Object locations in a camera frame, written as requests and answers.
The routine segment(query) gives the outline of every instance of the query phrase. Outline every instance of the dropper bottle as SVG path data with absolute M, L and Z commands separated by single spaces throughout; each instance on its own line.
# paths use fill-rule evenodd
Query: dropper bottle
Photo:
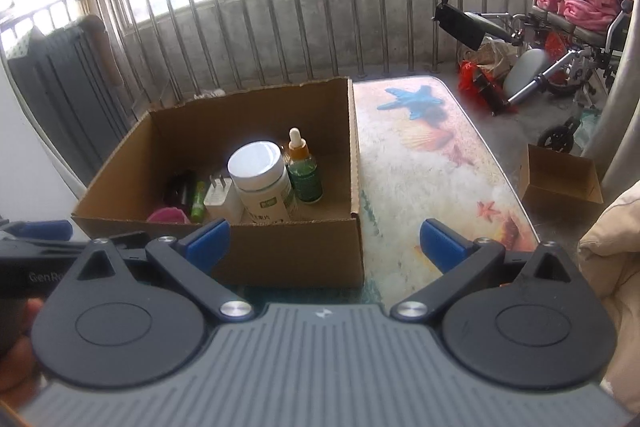
M 298 128 L 289 131 L 289 178 L 296 198 L 303 203 L 316 203 L 322 197 L 322 184 L 318 163 L 309 153 L 306 140 Z

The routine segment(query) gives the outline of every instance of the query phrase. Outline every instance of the cardboard box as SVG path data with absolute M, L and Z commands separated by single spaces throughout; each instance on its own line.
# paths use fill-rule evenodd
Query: cardboard box
M 527 211 L 598 215 L 603 210 L 593 160 L 531 144 L 522 159 L 518 196 Z
M 265 87 L 150 112 L 127 134 L 76 206 L 89 237 L 145 230 L 183 237 L 197 225 L 146 223 L 166 181 L 185 169 L 206 179 L 256 140 L 288 141 L 300 128 L 318 159 L 324 194 L 298 204 L 296 221 L 254 225 L 246 216 L 213 277 L 225 284 L 359 287 L 364 280 L 353 86 L 347 78 Z

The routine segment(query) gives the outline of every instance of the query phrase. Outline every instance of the plastic bag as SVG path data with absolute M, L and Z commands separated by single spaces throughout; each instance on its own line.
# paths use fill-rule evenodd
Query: plastic bag
M 549 32 L 546 35 L 545 39 L 545 51 L 546 54 L 551 57 L 553 62 L 558 61 L 558 59 L 562 58 L 568 49 L 568 41 L 563 38 L 558 32 Z M 554 84 L 566 84 L 568 80 L 568 76 L 566 72 L 560 70 L 551 77 L 549 77 L 549 81 Z
M 479 69 L 484 73 L 487 80 L 492 83 L 496 89 L 501 90 L 501 87 L 495 82 L 494 77 L 488 70 L 485 70 L 481 66 L 478 66 L 475 62 L 462 61 L 460 64 L 460 71 L 458 73 L 458 90 L 462 96 L 475 100 L 483 107 L 488 107 L 486 101 L 482 98 L 476 85 L 474 84 L 474 75 L 476 69 Z
M 460 45 L 458 48 L 458 64 L 465 61 L 477 64 L 485 75 L 490 73 L 492 80 L 505 77 L 518 60 L 518 49 L 500 39 L 486 36 L 482 45 L 475 51 Z
M 584 110 L 580 117 L 580 126 L 575 131 L 574 141 L 580 149 L 584 149 L 593 136 L 600 114 L 592 110 Z

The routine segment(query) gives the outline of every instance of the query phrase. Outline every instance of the white jar lid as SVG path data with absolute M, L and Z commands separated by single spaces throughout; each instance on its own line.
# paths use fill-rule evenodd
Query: white jar lid
M 280 147 L 273 142 L 252 142 L 242 146 L 226 165 L 231 179 L 243 191 L 259 191 L 275 183 L 284 172 Z

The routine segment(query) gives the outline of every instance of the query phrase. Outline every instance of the green bottle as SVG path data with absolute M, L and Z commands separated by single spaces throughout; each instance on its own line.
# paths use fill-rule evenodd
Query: green bottle
M 289 178 L 296 198 L 303 203 L 316 203 L 322 198 L 322 184 L 318 173 L 318 163 L 309 153 L 306 140 L 300 136 L 298 128 L 289 131 L 289 157 L 287 165 Z
M 196 194 L 193 197 L 193 205 L 191 206 L 191 222 L 202 223 L 204 219 L 204 197 L 207 193 L 207 187 L 204 182 L 198 182 L 196 185 Z

